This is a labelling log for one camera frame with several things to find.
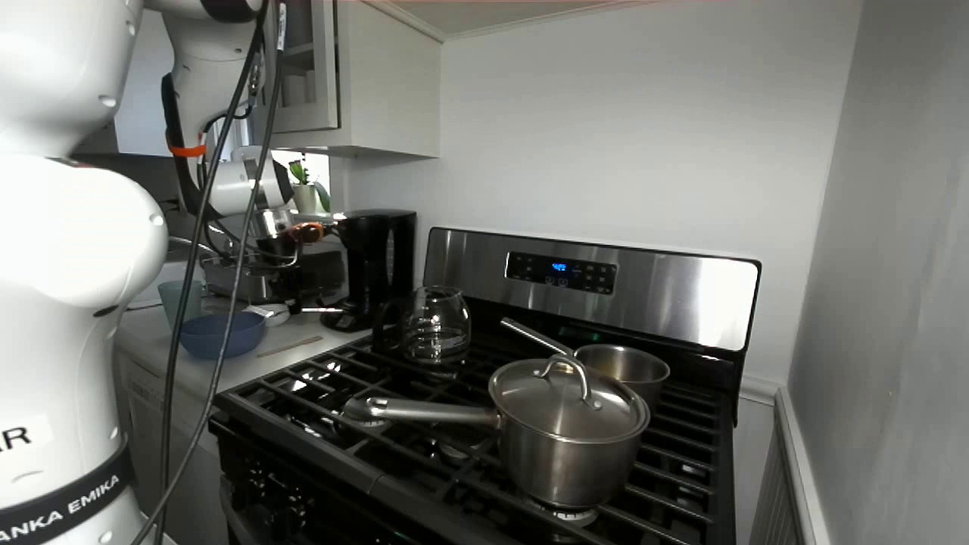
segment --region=stainless steel stove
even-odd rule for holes
[[[229,533],[243,545],[728,545],[734,425],[758,282],[761,263],[738,257],[437,229],[424,284],[467,295],[467,363],[431,370],[362,339],[220,394],[213,431]],[[498,319],[567,345],[633,345],[673,366],[636,467],[607,502],[553,512],[524,496],[494,431],[343,414],[354,398],[488,407],[497,366],[549,355]]]

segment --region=stove control panel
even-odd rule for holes
[[[512,252],[505,261],[505,279],[553,284],[570,292],[591,292],[591,295],[612,295],[614,270],[617,270],[614,263],[520,255],[520,252]]]

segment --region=white wall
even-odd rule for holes
[[[794,407],[832,541],[969,539],[969,3],[870,0]]]
[[[856,14],[670,0],[447,44],[438,161],[358,161],[348,199],[420,229],[758,257],[749,373],[785,381]]]

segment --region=countertop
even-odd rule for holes
[[[117,327],[117,360],[136,363],[145,373],[164,380],[168,336],[171,333],[161,306],[124,312]],[[317,315],[297,315],[278,327],[269,327],[253,351],[223,360],[217,391],[236,387],[243,381],[334,351],[362,336],[368,336],[368,331],[339,333],[320,327]],[[213,360],[193,360],[177,348],[177,391],[204,398],[210,391],[213,370]]]

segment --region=ceiling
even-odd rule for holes
[[[529,23],[567,11],[599,8],[607,0],[382,0],[395,3],[438,38]]]

